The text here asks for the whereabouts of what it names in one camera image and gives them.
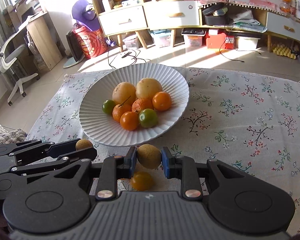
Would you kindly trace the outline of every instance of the drawer handle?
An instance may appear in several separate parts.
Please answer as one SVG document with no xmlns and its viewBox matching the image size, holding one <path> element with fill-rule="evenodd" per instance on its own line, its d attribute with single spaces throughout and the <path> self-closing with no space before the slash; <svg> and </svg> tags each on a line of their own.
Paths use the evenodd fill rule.
<svg viewBox="0 0 300 240">
<path fill-rule="evenodd" d="M 168 14 L 169 18 L 176 18 L 176 17 L 184 17 L 184 13 L 170 13 Z"/>
<path fill-rule="evenodd" d="M 119 24 L 130 23 L 130 22 L 132 22 L 132 20 L 128 19 L 127 21 L 120 22 Z"/>
<path fill-rule="evenodd" d="M 288 27 L 288 26 L 286 26 L 286 25 L 284 25 L 284 28 L 285 28 L 287 31 L 289 31 L 289 32 L 292 32 L 292 33 L 295 32 L 294 28 L 290 28 L 290 27 Z"/>
</svg>

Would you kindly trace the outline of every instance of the red bucket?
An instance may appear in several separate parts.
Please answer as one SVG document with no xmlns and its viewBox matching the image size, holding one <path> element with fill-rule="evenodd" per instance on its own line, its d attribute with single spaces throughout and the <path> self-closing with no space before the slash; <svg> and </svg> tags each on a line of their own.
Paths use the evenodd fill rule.
<svg viewBox="0 0 300 240">
<path fill-rule="evenodd" d="M 92 32 L 86 26 L 82 26 L 73 32 L 77 34 L 77 39 L 86 58 L 93 58 L 106 52 L 107 45 L 101 28 Z"/>
</svg>

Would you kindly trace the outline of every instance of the woven fabric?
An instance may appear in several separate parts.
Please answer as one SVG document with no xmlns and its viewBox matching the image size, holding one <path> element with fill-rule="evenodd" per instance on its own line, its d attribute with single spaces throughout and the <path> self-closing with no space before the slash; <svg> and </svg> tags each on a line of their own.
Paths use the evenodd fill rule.
<svg viewBox="0 0 300 240">
<path fill-rule="evenodd" d="M 0 145 L 6 143 L 17 143 L 23 142 L 27 137 L 27 133 L 22 129 L 17 129 L 12 132 L 7 132 L 1 125 L 0 125 Z"/>
<path fill-rule="evenodd" d="M 176 70 L 189 85 L 188 106 L 169 131 L 150 143 L 158 148 L 167 146 L 173 155 L 190 156 L 200 163 L 217 158 L 282 188 L 296 205 L 288 232 L 300 232 L 300 83 L 225 70 Z M 79 123 L 80 103 L 107 73 L 66 76 L 27 138 L 56 143 L 87 138 Z M 95 162 L 128 151 L 127 147 L 93 144 L 98 151 Z M 147 171 L 156 183 L 152 190 L 180 190 L 180 181 L 165 179 L 161 166 Z M 118 185 L 133 190 L 127 180 Z M 202 187 L 207 194 L 203 179 Z"/>
</svg>

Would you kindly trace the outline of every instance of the green tomato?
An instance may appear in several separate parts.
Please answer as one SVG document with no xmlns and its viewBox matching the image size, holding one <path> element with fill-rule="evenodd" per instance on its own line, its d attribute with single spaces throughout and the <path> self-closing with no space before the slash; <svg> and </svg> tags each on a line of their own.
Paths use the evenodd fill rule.
<svg viewBox="0 0 300 240">
<path fill-rule="evenodd" d="M 102 111 L 105 114 L 112 114 L 114 107 L 116 106 L 115 102 L 112 100 L 107 100 L 102 105 Z"/>
<path fill-rule="evenodd" d="M 139 123 L 144 128 L 154 127 L 158 123 L 157 113 L 149 108 L 142 110 L 139 114 Z"/>
</svg>

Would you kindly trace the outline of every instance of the plate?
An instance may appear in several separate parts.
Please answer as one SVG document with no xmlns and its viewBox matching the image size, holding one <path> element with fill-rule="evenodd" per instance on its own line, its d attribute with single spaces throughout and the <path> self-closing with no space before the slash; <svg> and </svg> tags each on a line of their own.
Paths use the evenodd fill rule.
<svg viewBox="0 0 300 240">
<path fill-rule="evenodd" d="M 160 82 L 163 91 L 170 94 L 172 106 L 165 112 L 158 112 L 158 124 L 155 127 L 127 131 L 102 111 L 103 102 L 112 99 L 112 92 L 119 83 L 137 85 L 146 77 Z M 178 71 L 155 63 L 135 64 L 112 71 L 89 89 L 80 104 L 79 122 L 84 133 L 98 143 L 117 147 L 133 146 L 148 142 L 169 130 L 185 111 L 188 101 L 189 87 Z"/>
</svg>

